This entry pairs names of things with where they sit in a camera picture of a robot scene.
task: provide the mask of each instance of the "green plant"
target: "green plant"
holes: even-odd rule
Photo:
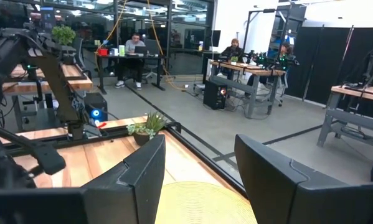
[[[69,45],[75,38],[75,32],[68,26],[55,26],[52,29],[52,37],[59,42],[60,45]]]
[[[231,62],[237,62],[238,61],[238,56],[233,56],[230,58]]]
[[[146,134],[150,139],[152,139],[164,127],[164,125],[166,125],[164,116],[158,112],[154,112],[148,114],[145,123],[130,124],[126,128],[129,135],[134,133]]]

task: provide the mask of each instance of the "potted plant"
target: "potted plant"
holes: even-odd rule
[[[70,27],[61,25],[61,26],[55,26],[52,29],[52,37],[60,44],[60,51],[62,51],[63,46],[69,46],[74,38],[75,38],[75,32]],[[74,56],[70,55],[68,52],[68,48],[66,48],[67,54],[63,55],[63,62],[66,65],[73,65],[74,64]]]
[[[136,143],[143,146],[166,125],[164,116],[157,112],[148,114],[145,123],[130,124],[126,128],[129,135],[133,135]]]
[[[238,56],[233,56],[230,58],[230,64],[231,65],[236,65],[238,61]]]

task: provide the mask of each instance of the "blue light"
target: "blue light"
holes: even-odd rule
[[[97,118],[100,116],[100,110],[93,110],[91,113],[93,118]]]

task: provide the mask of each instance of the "black jacket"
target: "black jacket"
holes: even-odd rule
[[[232,47],[227,47],[221,55],[227,56],[229,58],[231,57],[238,57],[238,62],[243,62],[243,49],[240,47],[232,48]]]

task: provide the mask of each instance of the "yellow round mat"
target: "yellow round mat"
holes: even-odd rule
[[[163,187],[156,224],[256,224],[242,196],[203,182],[175,182]]]

